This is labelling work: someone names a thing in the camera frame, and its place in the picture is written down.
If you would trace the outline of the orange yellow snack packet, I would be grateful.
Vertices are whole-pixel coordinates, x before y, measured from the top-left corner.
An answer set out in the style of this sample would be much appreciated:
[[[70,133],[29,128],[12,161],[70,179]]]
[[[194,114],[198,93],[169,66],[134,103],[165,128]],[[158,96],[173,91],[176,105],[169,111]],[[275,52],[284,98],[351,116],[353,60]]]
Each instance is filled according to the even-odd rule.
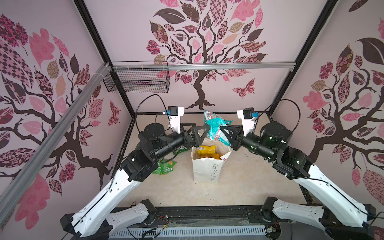
[[[202,158],[210,158],[210,159],[215,159],[215,160],[221,160],[221,155],[220,154],[211,154],[211,155],[201,155]]]

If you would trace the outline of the green snack packet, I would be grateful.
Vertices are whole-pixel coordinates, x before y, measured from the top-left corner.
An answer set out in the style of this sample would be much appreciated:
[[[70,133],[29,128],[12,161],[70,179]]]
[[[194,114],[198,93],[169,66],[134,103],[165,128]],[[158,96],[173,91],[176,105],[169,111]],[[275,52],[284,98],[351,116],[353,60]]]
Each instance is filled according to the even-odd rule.
[[[165,164],[158,163],[158,168],[153,172],[153,174],[156,175],[166,175],[171,173],[174,170],[175,165],[177,164],[176,161],[169,161]]]

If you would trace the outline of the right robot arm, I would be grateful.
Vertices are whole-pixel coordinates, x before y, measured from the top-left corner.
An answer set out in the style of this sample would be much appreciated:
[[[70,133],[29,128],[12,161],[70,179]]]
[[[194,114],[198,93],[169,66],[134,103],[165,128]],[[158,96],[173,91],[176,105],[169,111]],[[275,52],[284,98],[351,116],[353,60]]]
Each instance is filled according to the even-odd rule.
[[[262,127],[260,135],[245,127],[221,127],[231,148],[241,147],[272,163],[272,167],[289,180],[308,190],[320,206],[298,205],[268,197],[261,208],[267,222],[293,220],[324,231],[334,240],[372,240],[375,229],[369,221],[376,217],[376,209],[361,204],[335,185],[302,151],[289,147],[292,131],[278,122]]]

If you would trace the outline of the white paper bag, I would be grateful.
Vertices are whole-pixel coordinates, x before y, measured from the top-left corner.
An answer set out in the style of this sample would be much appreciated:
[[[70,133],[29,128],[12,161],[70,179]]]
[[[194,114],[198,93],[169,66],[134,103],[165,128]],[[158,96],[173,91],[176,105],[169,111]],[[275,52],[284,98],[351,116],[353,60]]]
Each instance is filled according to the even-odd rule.
[[[194,181],[199,183],[218,183],[221,169],[232,151],[229,146],[220,141],[205,138],[202,146],[216,146],[216,154],[221,155],[221,160],[202,158],[197,154],[197,148],[192,147],[191,157],[193,163]]]

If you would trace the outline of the yellow corn chips packet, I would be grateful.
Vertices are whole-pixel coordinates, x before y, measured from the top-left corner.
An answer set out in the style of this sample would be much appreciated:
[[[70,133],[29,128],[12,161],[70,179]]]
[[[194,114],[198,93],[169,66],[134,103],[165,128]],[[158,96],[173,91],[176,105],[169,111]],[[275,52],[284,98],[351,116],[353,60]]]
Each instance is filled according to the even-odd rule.
[[[216,146],[199,146],[197,147],[197,154],[202,158],[213,156],[216,154]]]

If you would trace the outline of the teal snack packet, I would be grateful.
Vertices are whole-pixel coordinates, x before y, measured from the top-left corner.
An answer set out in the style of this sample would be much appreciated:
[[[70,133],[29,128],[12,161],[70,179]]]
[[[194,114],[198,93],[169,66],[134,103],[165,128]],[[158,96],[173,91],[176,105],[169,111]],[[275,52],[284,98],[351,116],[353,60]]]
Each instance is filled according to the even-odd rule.
[[[220,141],[226,146],[230,146],[230,142],[220,127],[226,127],[232,124],[233,121],[224,120],[213,112],[204,110],[205,125],[210,126],[208,137],[213,141]]]

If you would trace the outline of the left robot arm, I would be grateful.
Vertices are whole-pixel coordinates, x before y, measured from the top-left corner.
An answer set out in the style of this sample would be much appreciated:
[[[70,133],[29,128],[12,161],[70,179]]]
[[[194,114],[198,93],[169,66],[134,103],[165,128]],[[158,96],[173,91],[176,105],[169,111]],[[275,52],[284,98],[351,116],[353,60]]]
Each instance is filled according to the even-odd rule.
[[[66,214],[61,226],[73,240],[107,240],[112,234],[135,224],[154,222],[157,209],[150,200],[142,200],[123,211],[115,207],[159,166],[160,160],[180,147],[203,144],[210,126],[188,125],[178,132],[166,134],[162,124],[152,123],[139,132],[139,143],[126,156],[111,181],[80,211]]]

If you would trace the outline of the Foxs candy packet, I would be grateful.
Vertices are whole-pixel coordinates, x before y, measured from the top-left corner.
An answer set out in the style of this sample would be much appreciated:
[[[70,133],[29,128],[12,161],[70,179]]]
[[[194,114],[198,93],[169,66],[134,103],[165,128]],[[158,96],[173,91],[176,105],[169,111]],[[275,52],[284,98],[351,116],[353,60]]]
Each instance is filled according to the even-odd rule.
[[[177,156],[177,155],[179,155],[181,153],[184,153],[184,152],[187,152],[187,151],[190,151],[190,150],[191,150],[190,148],[182,146],[180,148],[177,148],[175,151],[173,151],[173,154],[174,154],[174,156]]]

